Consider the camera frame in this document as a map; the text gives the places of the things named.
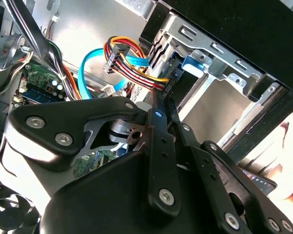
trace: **finger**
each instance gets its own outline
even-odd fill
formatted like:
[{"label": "finger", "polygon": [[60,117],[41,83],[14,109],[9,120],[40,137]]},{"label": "finger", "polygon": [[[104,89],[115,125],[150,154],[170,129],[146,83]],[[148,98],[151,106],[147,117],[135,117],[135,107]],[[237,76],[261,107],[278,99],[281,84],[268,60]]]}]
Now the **finger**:
[{"label": "finger", "polygon": [[280,125],[274,132],[274,146],[280,150],[283,149],[284,137],[286,135],[287,128],[284,125]]},{"label": "finger", "polygon": [[289,121],[289,127],[284,137],[283,148],[286,154],[292,155],[293,153],[293,120]]}]

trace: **green circuit board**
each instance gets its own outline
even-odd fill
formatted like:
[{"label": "green circuit board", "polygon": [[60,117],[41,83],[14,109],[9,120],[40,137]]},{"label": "green circuit board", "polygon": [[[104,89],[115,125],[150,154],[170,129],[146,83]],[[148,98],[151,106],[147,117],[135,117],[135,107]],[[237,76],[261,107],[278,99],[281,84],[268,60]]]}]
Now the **green circuit board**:
[{"label": "green circuit board", "polygon": [[45,67],[36,63],[29,63],[25,70],[27,84],[32,84],[38,88],[46,90],[50,82],[57,80],[57,76],[49,72]]},{"label": "green circuit board", "polygon": [[74,177],[79,178],[88,172],[91,172],[97,169],[100,165],[100,160],[104,157],[108,157],[108,161],[112,161],[116,158],[115,152],[110,150],[102,150],[93,152],[89,155],[85,155],[76,160]]}]

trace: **cable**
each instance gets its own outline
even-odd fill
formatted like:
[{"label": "cable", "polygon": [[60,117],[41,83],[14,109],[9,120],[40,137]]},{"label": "cable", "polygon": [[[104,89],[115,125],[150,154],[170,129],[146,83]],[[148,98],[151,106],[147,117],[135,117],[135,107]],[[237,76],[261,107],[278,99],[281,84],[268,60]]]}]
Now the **cable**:
[{"label": "cable", "polygon": [[120,55],[123,58],[123,60],[125,61],[125,63],[127,63],[127,65],[130,66],[132,70],[138,72],[140,75],[146,76],[149,79],[152,79],[152,80],[155,80],[155,81],[159,81],[159,82],[168,82],[169,81],[169,79],[167,79],[167,78],[156,78],[156,77],[152,77],[152,76],[149,76],[149,75],[147,75],[147,74],[145,74],[145,73],[137,70],[134,66],[132,66],[130,64],[130,62],[126,59],[126,57],[125,57],[125,55],[123,53],[120,53]]},{"label": "cable", "polygon": [[[83,99],[91,99],[91,94],[89,93],[87,87],[86,87],[86,82],[84,80],[84,66],[85,66],[85,63],[91,59],[91,58],[94,58],[96,56],[103,56],[104,55],[104,50],[103,48],[100,48],[100,49],[95,49],[93,51],[90,51],[83,59],[82,61],[82,64],[80,65],[79,67],[79,70],[78,70],[78,88],[79,88],[79,92],[80,92],[80,95]],[[136,62],[136,64],[140,65],[141,63],[144,63],[146,62],[146,59],[145,58],[140,58],[139,59],[133,59],[134,62]],[[121,90],[123,87],[126,86],[128,82],[126,80],[121,80],[118,84],[116,84],[114,86],[114,89],[115,91],[119,91]]]},{"label": "cable", "polygon": [[[104,45],[104,54],[105,54],[105,60],[107,60],[107,58],[111,55],[111,46],[108,45],[109,41],[111,40],[112,38],[109,38],[108,42],[105,43]],[[136,74],[133,74],[131,72],[131,68],[128,67],[128,69],[126,69],[124,66],[125,64],[122,62],[122,61],[116,61],[115,64],[117,66],[114,66],[113,68],[113,71],[116,72],[125,77],[126,79],[130,79],[131,82],[134,82],[136,84],[138,84],[139,86],[142,86],[144,88],[147,88],[148,90],[150,90],[152,87],[155,87],[154,86],[154,82],[149,82],[145,79],[145,77],[143,77],[142,75],[136,73]]]},{"label": "cable", "polygon": [[11,86],[11,84],[13,83],[13,81],[14,81],[14,79],[15,79],[17,73],[18,73],[18,72],[19,72],[19,71],[20,71],[20,70],[21,70],[21,69],[22,69],[27,63],[29,63],[29,61],[31,60],[33,54],[34,54],[33,52],[27,54],[26,59],[25,59],[23,62],[21,62],[21,63],[19,63],[19,64],[16,64],[16,65],[14,65],[14,66],[11,68],[7,80],[6,80],[6,81],[4,82],[4,84],[0,87],[0,95],[3,94],[5,91],[7,91],[7,90],[10,88],[10,86]]}]

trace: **white connector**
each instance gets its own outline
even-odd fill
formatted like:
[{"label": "white connector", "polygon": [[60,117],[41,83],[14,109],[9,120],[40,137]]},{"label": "white connector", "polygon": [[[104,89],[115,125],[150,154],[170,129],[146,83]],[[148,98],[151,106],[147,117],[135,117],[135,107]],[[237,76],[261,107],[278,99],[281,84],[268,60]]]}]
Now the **white connector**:
[{"label": "white connector", "polygon": [[111,84],[107,84],[104,88],[101,89],[101,91],[104,91],[104,92],[98,95],[98,98],[106,98],[116,93],[114,86]]},{"label": "white connector", "polygon": [[20,93],[25,93],[27,91],[27,81],[26,80],[21,80],[20,87],[19,87],[19,92]]},{"label": "white connector", "polygon": [[59,18],[60,17],[58,17],[57,15],[54,15],[52,16],[51,20],[56,23],[59,20]]}]

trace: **silver screw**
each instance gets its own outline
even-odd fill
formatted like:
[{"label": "silver screw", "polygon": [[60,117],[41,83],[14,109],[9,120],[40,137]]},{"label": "silver screw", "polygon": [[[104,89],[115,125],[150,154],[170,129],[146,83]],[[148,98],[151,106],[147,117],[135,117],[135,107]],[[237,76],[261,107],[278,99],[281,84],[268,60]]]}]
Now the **silver screw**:
[{"label": "silver screw", "polygon": [[187,125],[185,125],[185,124],[184,124],[183,128],[186,129],[187,131],[190,131],[189,126],[187,126]]},{"label": "silver screw", "polygon": [[272,219],[268,219],[270,225],[272,226],[273,229],[275,229],[277,232],[280,231],[280,227],[278,226],[278,224]]},{"label": "silver screw", "polygon": [[158,111],[156,111],[155,114],[156,114],[158,117],[163,117],[163,115],[162,115],[161,113],[159,113]]},{"label": "silver screw", "polygon": [[213,149],[213,150],[217,150],[217,147],[214,144],[209,144],[209,146]]},{"label": "silver screw", "polygon": [[293,228],[288,224],[287,221],[282,221],[283,227],[285,227],[286,230],[288,230],[290,233],[293,233]]},{"label": "silver screw", "polygon": [[55,141],[63,146],[69,146],[73,143],[73,138],[67,133],[59,133],[55,136]]},{"label": "silver screw", "polygon": [[44,127],[45,121],[40,117],[32,116],[26,120],[26,124],[31,128],[39,129]]},{"label": "silver screw", "polygon": [[268,91],[272,93],[273,91],[275,91],[275,89],[276,89],[276,87],[275,86],[272,86],[272,87],[269,88]]},{"label": "silver screw", "polygon": [[233,214],[225,213],[225,219],[226,219],[226,222],[229,224],[230,227],[232,227],[235,230],[240,229],[239,222],[236,219],[236,217],[234,217]]},{"label": "silver screw", "polygon": [[175,202],[174,195],[171,193],[171,191],[167,189],[161,189],[159,192],[159,197],[168,206],[172,206]]},{"label": "silver screw", "polygon": [[133,109],[133,105],[131,105],[130,103],[126,102],[126,107]]}]

